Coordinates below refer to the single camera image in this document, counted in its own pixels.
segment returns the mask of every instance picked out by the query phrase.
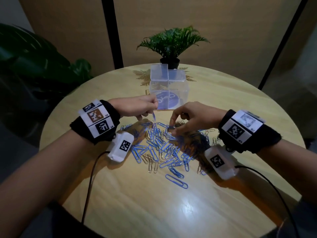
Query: white sensor device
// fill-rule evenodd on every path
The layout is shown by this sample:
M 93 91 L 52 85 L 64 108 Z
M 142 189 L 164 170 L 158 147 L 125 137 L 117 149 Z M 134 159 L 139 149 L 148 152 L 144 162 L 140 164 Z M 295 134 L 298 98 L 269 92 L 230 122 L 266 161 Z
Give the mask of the white sensor device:
M 205 151 L 205 157 L 214 170 L 223 180 L 236 176 L 239 169 L 235 168 L 232 153 L 228 152 L 225 146 L 214 145 Z
M 122 162 L 125 159 L 131 145 L 134 141 L 134 136 L 128 132 L 116 132 L 116 138 L 114 138 L 107 148 L 110 151 L 108 157 L 116 162 Z

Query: person's right arm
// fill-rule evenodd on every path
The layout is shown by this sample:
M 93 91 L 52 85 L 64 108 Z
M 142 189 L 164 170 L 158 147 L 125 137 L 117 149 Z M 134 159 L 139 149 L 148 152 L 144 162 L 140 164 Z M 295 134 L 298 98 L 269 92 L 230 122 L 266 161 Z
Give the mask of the person's right arm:
M 174 110 L 170 126 L 178 116 L 188 122 L 172 131 L 172 135 L 199 129 L 218 128 L 226 110 L 199 102 L 188 102 Z M 262 148 L 257 155 L 290 183 L 307 201 L 317 205 L 317 154 L 286 140 Z

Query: cable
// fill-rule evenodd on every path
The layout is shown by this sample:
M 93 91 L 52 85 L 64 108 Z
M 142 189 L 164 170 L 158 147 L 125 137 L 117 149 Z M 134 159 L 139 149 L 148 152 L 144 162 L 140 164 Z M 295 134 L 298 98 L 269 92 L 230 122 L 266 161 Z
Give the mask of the cable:
M 95 171 L 95 167 L 96 167 L 96 164 L 97 164 L 99 158 L 100 158 L 101 156 L 103 156 L 104 154 L 108 154 L 108 153 L 110 153 L 110 151 L 102 152 L 102 153 L 97 157 L 95 163 L 93 164 L 93 169 L 91 170 L 91 175 L 90 175 L 90 180 L 89 180 L 89 185 L 88 185 L 88 191 L 87 191 L 86 202 L 85 202 L 85 206 L 84 206 L 84 212 L 82 213 L 82 218 L 81 218 L 81 223 L 82 223 L 82 224 L 84 224 L 85 216 L 86 216 L 86 212 L 87 212 L 87 208 L 88 208 L 88 202 L 89 202 L 90 192 L 91 192 L 91 188 L 92 188 L 93 172 Z
M 296 238 L 300 238 L 299 236 L 299 233 L 298 233 L 298 229 L 297 229 L 297 226 L 296 226 L 296 223 L 295 223 L 295 220 L 291 214 L 291 211 L 289 210 L 285 200 L 283 199 L 282 195 L 280 194 L 280 192 L 278 191 L 278 189 L 274 186 L 274 184 L 272 184 L 271 181 L 269 181 L 268 178 L 266 178 L 264 175 L 262 175 L 259 171 L 256 171 L 255 169 L 252 169 L 250 167 L 247 167 L 247 166 L 243 166 L 243 165 L 236 165 L 235 168 L 246 168 L 246 169 L 250 169 L 252 170 L 253 172 L 256 172 L 257 174 L 259 174 L 260 176 L 262 176 L 270 185 L 272 185 L 272 187 L 275 189 L 275 191 L 277 192 L 278 196 L 280 197 L 280 199 L 282 200 L 283 202 L 283 205 L 285 206 L 286 208 L 286 211 L 288 213 L 288 216 L 292 222 L 292 225 L 294 226 L 294 230 L 295 230 L 295 235 L 296 235 Z

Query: table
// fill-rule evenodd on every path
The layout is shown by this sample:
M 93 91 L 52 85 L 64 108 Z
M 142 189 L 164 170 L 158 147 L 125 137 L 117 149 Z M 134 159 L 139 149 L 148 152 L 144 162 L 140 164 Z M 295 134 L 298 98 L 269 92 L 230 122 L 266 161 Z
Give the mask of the table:
M 65 97 L 44 126 L 40 149 L 69 130 L 77 110 L 92 100 L 145 94 L 150 66 L 143 64 L 102 74 Z M 264 118 L 284 139 L 304 147 L 291 118 L 257 88 L 209 68 L 185 64 L 179 68 L 186 71 L 188 101 L 222 109 L 247 109 Z M 168 124 L 171 114 L 157 111 L 156 121 Z M 120 120 L 126 125 L 136 121 L 135 117 Z M 217 131 L 209 133 L 210 139 L 217 134 Z M 62 188 L 59 203 L 77 220 L 81 220 L 93 162 L 107 145 L 101 142 L 83 153 Z M 291 208 L 300 199 L 300 194 L 258 156 L 250 152 L 234 156 L 271 180 Z M 85 225 L 107 238 L 259 237 L 286 217 L 273 188 L 254 173 L 240 169 L 237 177 L 223 181 L 215 173 L 198 175 L 197 168 L 198 161 L 193 160 L 189 172 L 179 169 L 189 186 L 183 189 L 164 177 L 170 173 L 167 167 L 149 174 L 148 166 L 137 164 L 132 154 L 119 164 L 103 156 L 95 170 Z

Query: purple round sticker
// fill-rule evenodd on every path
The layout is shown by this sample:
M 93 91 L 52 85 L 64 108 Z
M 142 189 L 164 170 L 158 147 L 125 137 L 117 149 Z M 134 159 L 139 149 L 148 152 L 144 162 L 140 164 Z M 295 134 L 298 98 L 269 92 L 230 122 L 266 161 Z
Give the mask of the purple round sticker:
M 179 97 L 175 93 L 169 91 L 162 91 L 156 97 L 158 99 L 158 109 L 173 108 L 178 104 L 179 101 Z

